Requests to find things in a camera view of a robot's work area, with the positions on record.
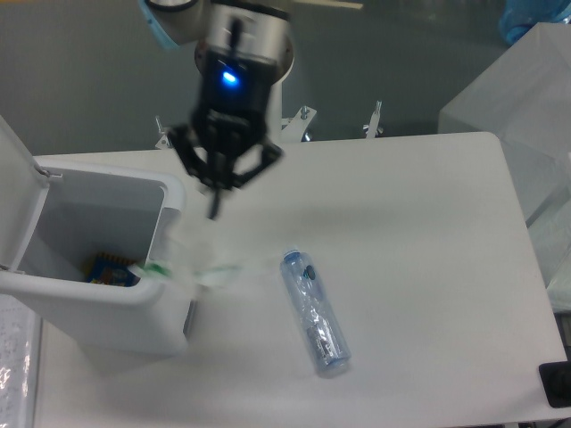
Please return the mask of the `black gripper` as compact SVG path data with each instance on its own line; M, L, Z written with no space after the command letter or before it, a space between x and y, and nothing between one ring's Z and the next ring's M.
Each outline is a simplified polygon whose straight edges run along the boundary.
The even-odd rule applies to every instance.
M220 212L222 193L241 189L277 163L283 150L266 142L257 165L236 173L236 158L245 154L266 135L266 112L275 62L260 56L231 55L209 51L204 57L203 80L191 123L200 145L207 152L219 152L213 182L210 168L196 152L190 128L179 125L168 130L168 139L186 173L213 189L213 218Z

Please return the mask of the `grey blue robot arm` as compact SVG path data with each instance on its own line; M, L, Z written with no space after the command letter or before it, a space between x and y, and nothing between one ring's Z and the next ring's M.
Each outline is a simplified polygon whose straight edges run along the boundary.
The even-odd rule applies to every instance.
M208 217L223 193L240 189L283 155L269 136L272 87L286 72L287 1L142 1L160 44L197 43L202 67L186 124L163 132L186 173L211 191Z

